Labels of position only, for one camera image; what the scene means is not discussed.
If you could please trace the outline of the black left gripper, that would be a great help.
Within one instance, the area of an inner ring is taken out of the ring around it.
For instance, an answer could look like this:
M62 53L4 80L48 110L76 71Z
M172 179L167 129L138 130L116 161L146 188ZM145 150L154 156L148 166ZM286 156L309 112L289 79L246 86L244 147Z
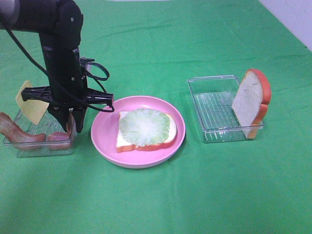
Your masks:
M87 87L82 90L81 97L76 97L66 90L55 77L51 75L47 77L52 81L51 86L26 87L21 92L22 100L40 100L49 103L48 113L59 122L65 132L69 132L69 108L76 107L72 110L72 116L77 133L83 129L87 107L100 112L114 111L113 94Z

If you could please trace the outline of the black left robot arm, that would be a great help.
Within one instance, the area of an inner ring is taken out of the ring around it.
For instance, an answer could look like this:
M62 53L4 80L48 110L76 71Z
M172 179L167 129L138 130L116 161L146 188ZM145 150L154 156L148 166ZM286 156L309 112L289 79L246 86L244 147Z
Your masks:
M88 108L105 104L113 112L113 94L90 89L87 79L101 84L110 74L94 59L79 55L83 14L72 0L3 0L0 3L0 27L16 40L14 31L39 35L45 65L39 69L48 77L49 85L24 88L23 101L48 103L48 112L66 127L69 116L81 132Z

